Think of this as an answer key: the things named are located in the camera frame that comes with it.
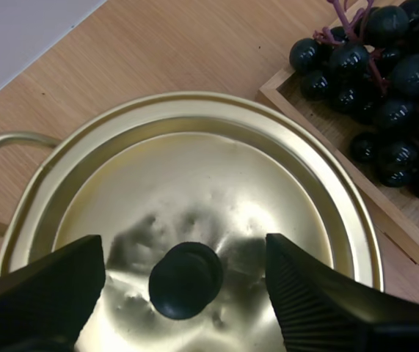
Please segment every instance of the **wooden table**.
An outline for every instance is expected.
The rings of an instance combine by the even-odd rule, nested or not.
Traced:
[[[334,18],[322,0],[109,0],[0,91],[0,132],[64,138],[117,104],[158,92],[253,99],[292,44]],[[1,221],[46,155],[0,152]],[[379,241],[387,292],[419,302],[419,266],[386,237]]]

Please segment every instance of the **pot lid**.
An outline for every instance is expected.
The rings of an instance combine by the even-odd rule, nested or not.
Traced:
[[[0,275],[100,234],[106,284],[80,352],[284,351],[264,282],[268,232],[382,289],[367,210],[307,131],[240,98],[157,95],[102,114],[53,151],[9,226]],[[148,281],[182,242],[214,250],[224,278],[200,314],[171,320],[150,303]]]

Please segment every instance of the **grape stem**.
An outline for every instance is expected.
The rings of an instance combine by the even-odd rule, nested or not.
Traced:
[[[369,57],[369,69],[371,70],[374,83],[378,86],[382,95],[386,95],[388,82],[380,75],[379,69],[377,68],[376,62],[372,56]]]
[[[328,27],[324,27],[323,33],[314,31],[313,39],[319,41],[320,43],[331,45],[331,46],[340,46],[342,43],[338,42],[334,37],[332,32]]]
[[[344,32],[348,36],[349,40],[352,42],[357,42],[358,38],[357,35],[354,33],[353,28],[351,27],[351,24],[348,21],[348,18],[346,17],[346,13],[344,11],[344,8],[340,4],[340,0],[327,0],[330,4],[333,5],[335,8],[335,11],[338,15],[338,18],[340,19],[341,24],[343,25]]]
[[[371,53],[370,53],[370,57],[374,60],[378,60],[382,57],[382,52],[384,51],[384,49],[382,48],[375,48]]]
[[[359,39],[361,43],[364,43],[365,25],[367,24],[369,20],[369,15],[371,13],[372,5],[374,5],[374,0],[368,0],[368,6],[365,8],[364,17],[362,18],[361,28],[359,30]]]
[[[363,8],[358,9],[356,15],[354,15],[353,20],[349,24],[352,28],[357,25],[357,22],[364,16],[365,10]]]

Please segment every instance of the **white wall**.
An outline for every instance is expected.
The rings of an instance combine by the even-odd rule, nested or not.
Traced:
[[[0,89],[105,0],[0,0]]]

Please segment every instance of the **black grapes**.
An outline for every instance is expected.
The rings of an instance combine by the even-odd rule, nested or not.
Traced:
[[[382,185],[409,186],[419,198],[419,0],[363,9],[352,22],[335,10],[343,26],[291,49],[300,92],[366,125],[349,143],[351,159],[371,164]]]

